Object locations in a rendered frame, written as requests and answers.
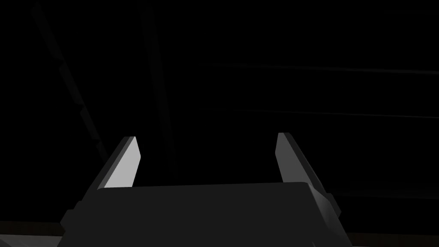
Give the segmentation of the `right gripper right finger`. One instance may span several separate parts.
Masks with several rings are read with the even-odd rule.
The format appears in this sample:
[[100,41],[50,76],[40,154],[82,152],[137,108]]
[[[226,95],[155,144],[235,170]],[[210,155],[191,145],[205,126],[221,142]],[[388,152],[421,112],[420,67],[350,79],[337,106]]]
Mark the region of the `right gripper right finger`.
[[320,194],[324,196],[327,194],[322,182],[289,132],[278,133],[275,156],[283,182],[306,182]]

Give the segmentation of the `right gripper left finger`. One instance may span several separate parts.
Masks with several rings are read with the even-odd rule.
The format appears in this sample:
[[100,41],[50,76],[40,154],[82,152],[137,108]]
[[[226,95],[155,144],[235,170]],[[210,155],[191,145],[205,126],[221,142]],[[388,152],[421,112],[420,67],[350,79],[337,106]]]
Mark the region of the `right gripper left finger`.
[[90,189],[132,187],[140,160],[141,154],[136,137],[123,137],[94,179]]

